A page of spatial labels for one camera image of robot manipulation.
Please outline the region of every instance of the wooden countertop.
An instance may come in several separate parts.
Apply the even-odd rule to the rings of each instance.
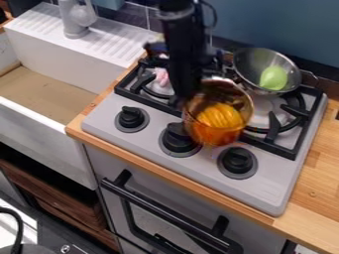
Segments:
[[[85,144],[138,166],[173,185],[259,223],[320,253],[339,253],[339,86],[324,83],[329,104],[306,162],[281,217],[271,217],[222,193],[83,132],[80,124],[129,70],[98,95],[67,126],[66,133]]]

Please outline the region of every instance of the oven door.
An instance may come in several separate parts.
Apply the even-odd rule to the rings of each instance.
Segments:
[[[126,183],[131,177],[132,174],[124,170],[114,182],[108,179],[101,181],[118,234],[133,238],[136,244],[152,253],[243,253],[238,243],[223,236],[228,225],[226,217],[219,216],[214,226],[207,228],[170,207],[128,190]]]

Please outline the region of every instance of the black cable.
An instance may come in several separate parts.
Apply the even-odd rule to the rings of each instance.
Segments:
[[[216,12],[215,8],[213,7],[213,5],[211,5],[210,3],[207,3],[204,0],[200,0],[200,2],[201,2],[201,4],[207,6],[212,11],[212,14],[213,14],[213,22],[212,22],[212,24],[209,25],[209,26],[205,26],[205,28],[206,29],[215,28],[216,24],[218,23],[218,15],[217,15],[217,12]]]
[[[10,254],[20,254],[21,253],[21,241],[23,239],[23,233],[24,233],[24,222],[21,219],[20,215],[12,209],[0,207],[0,213],[7,213],[7,214],[12,215],[18,222],[17,238],[15,239],[15,242],[14,242],[14,245],[12,247]]]

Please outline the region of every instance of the oven window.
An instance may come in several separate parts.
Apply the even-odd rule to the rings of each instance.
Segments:
[[[138,206],[122,200],[131,232],[155,248],[167,254],[217,254],[213,249],[207,252],[202,242],[196,243],[191,236],[168,222],[148,213]]]

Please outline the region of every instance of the pan handle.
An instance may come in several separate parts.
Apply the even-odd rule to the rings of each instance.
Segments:
[[[301,69],[300,72],[302,74],[310,75],[315,80],[314,87],[318,86],[318,84],[319,84],[319,77],[317,77],[312,71]]]

